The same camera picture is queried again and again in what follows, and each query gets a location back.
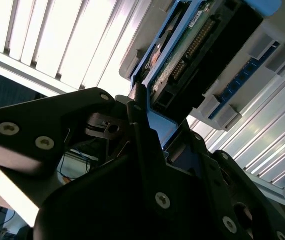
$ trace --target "slot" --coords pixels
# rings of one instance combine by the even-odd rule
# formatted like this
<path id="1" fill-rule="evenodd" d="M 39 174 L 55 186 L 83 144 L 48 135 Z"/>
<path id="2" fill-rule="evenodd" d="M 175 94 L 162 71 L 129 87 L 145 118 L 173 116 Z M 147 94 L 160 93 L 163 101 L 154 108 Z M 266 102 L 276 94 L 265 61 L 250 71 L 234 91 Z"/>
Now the slot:
<path id="1" fill-rule="evenodd" d="M 209 116 L 209 119 L 215 118 L 220 110 L 226 105 L 226 103 L 238 92 L 238 90 L 254 75 L 254 73 L 264 64 L 264 62 L 275 52 L 280 46 L 279 42 L 275 42 L 268 51 L 257 60 L 251 58 L 246 65 L 240 70 L 240 72 L 234 77 L 234 79 L 227 85 L 222 93 L 217 96 L 220 105 Z"/>

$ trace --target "screw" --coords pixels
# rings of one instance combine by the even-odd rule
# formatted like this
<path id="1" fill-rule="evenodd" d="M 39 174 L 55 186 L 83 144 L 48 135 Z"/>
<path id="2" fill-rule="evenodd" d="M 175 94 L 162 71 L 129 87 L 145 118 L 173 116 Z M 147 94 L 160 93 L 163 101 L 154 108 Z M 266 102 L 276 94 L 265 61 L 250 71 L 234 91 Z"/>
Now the screw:
<path id="1" fill-rule="evenodd" d="M 42 150 L 51 150 L 55 146 L 54 140 L 47 136 L 40 136 L 36 139 L 36 146 Z"/>
<path id="2" fill-rule="evenodd" d="M 285 235 L 284 235 L 281 231 L 278 231 L 278 232 L 277 232 L 277 237 L 278 237 L 280 240 L 285 240 Z"/>
<path id="3" fill-rule="evenodd" d="M 109 96 L 105 95 L 105 94 L 100 94 L 101 98 L 104 100 L 109 100 Z"/>
<path id="4" fill-rule="evenodd" d="M 229 159 L 229 157 L 227 156 L 227 154 L 226 154 L 226 153 L 224 153 L 224 152 L 223 152 L 221 155 L 222 155 L 222 157 L 223 157 L 224 159 L 226 159 L 226 160 L 228 160 L 228 159 Z"/>
<path id="5" fill-rule="evenodd" d="M 135 105 L 134 108 L 137 109 L 137 110 L 139 110 L 139 111 L 142 109 L 142 108 L 141 108 L 140 106 L 138 106 L 138 105 Z"/>
<path id="6" fill-rule="evenodd" d="M 196 139 L 199 140 L 199 141 L 202 140 L 202 138 L 201 138 L 198 134 L 195 134 L 195 137 L 196 137 Z"/>
<path id="7" fill-rule="evenodd" d="M 171 200 L 166 194 L 162 192 L 158 192 L 155 198 L 156 198 L 157 204 L 161 206 L 163 209 L 169 209 L 169 207 L 171 206 Z"/>
<path id="8" fill-rule="evenodd" d="M 224 216 L 222 221 L 223 221 L 224 226 L 231 233 L 233 233 L 233 234 L 237 233 L 237 226 L 236 226 L 236 224 L 234 223 L 234 221 L 230 217 Z"/>
<path id="9" fill-rule="evenodd" d="M 0 133 L 7 136 L 13 136 L 19 133 L 20 128 L 12 122 L 3 122 L 0 124 Z"/>

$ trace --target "blue plastic frame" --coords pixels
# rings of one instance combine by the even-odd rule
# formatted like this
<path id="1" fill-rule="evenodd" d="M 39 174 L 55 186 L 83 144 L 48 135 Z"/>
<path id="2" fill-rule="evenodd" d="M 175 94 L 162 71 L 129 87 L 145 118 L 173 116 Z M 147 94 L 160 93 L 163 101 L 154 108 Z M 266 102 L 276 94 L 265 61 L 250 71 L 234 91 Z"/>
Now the blue plastic frame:
<path id="1" fill-rule="evenodd" d="M 151 95 L 151 85 L 157 77 L 157 74 L 162 69 L 163 65 L 165 64 L 166 60 L 174 50 L 176 44 L 178 43 L 181 36 L 184 34 L 185 30 L 189 26 L 190 22 L 194 18 L 195 14 L 198 11 L 198 8 L 202 2 L 205 0 L 176 0 L 174 5 L 172 6 L 170 13 L 168 14 L 165 22 L 163 23 L 160 31 L 158 32 L 157 36 L 153 40 L 152 44 L 150 45 L 147 53 L 141 60 L 140 64 L 134 71 L 133 75 L 131 76 L 131 89 L 134 87 L 136 82 L 136 76 L 142 69 L 142 67 L 146 64 L 149 59 L 150 54 L 153 52 L 154 48 L 156 47 L 157 41 L 161 38 L 163 33 L 166 30 L 166 25 L 170 22 L 175 9 L 179 5 L 180 2 L 186 3 L 191 2 L 188 10 L 186 11 L 185 15 L 183 16 L 181 22 L 179 23 L 177 29 L 173 33 L 171 39 L 169 40 L 167 46 L 165 47 L 164 51 L 160 55 L 156 65 L 148 74 L 147 78 L 142 82 L 147 87 L 147 114 L 150 127 L 158 132 L 159 140 L 161 145 L 164 147 L 165 144 L 170 140 L 173 134 L 178 129 L 178 124 L 169 118 L 161 115 L 160 113 L 154 111 L 151 108 L 150 104 L 150 95 Z M 273 15 L 282 5 L 282 0 L 245 0 L 250 6 L 256 9 L 260 14 L 263 16 L 271 16 Z"/>

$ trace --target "bolt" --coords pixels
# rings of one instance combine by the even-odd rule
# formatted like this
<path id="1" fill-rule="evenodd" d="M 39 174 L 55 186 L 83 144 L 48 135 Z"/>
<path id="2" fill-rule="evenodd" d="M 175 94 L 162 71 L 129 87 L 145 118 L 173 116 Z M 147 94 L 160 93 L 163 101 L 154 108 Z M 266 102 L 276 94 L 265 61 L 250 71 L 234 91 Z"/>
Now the bolt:
<path id="1" fill-rule="evenodd" d="M 105 95 L 105 94 L 100 94 L 101 98 L 104 100 L 109 100 L 109 96 Z"/>
<path id="2" fill-rule="evenodd" d="M 234 223 L 234 221 L 230 217 L 224 216 L 222 221 L 223 221 L 224 226 L 231 233 L 233 233 L 233 234 L 237 233 L 237 226 L 236 226 L 236 224 Z"/>
<path id="3" fill-rule="evenodd" d="M 277 237 L 278 237 L 278 239 L 280 239 L 280 240 L 285 240 L 285 235 L 284 235 L 281 231 L 278 231 L 278 232 L 277 232 Z"/>
<path id="4" fill-rule="evenodd" d="M 229 157 L 227 156 L 227 154 L 226 154 L 226 153 L 224 153 L 224 152 L 223 152 L 221 155 L 222 155 L 222 157 L 223 157 L 224 159 L 226 159 L 226 160 L 228 160 L 228 159 L 229 159 Z"/>
<path id="5" fill-rule="evenodd" d="M 156 198 L 157 204 L 161 206 L 163 209 L 169 209 L 169 207 L 171 206 L 171 201 L 166 194 L 162 192 L 158 192 L 155 198 Z"/>
<path id="6" fill-rule="evenodd" d="M 12 122 L 3 122 L 0 124 L 0 133 L 7 136 L 13 136 L 19 133 L 20 128 Z"/>
<path id="7" fill-rule="evenodd" d="M 47 136 L 40 136 L 36 139 L 36 146 L 42 150 L 51 150 L 55 146 L 54 140 Z"/>
<path id="8" fill-rule="evenodd" d="M 139 111 L 142 109 L 142 108 L 141 108 L 140 106 L 138 106 L 138 105 L 135 105 L 134 108 L 137 109 L 137 110 L 139 110 Z"/>

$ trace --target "circuit board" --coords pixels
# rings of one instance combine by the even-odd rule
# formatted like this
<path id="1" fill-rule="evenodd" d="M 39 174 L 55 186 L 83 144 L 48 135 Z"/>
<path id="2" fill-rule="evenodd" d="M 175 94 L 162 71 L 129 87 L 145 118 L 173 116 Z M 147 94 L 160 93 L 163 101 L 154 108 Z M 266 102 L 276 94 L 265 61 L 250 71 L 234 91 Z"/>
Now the circuit board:
<path id="1" fill-rule="evenodd" d="M 169 79 L 173 81 L 179 80 L 180 75 L 188 65 L 188 59 L 194 56 L 202 41 L 215 25 L 215 21 L 210 19 L 211 9 L 215 3 L 215 0 L 209 0 L 201 4 L 193 20 L 161 68 L 158 77 L 153 82 L 151 86 L 151 97 L 153 97 L 161 85 L 165 84 Z"/>

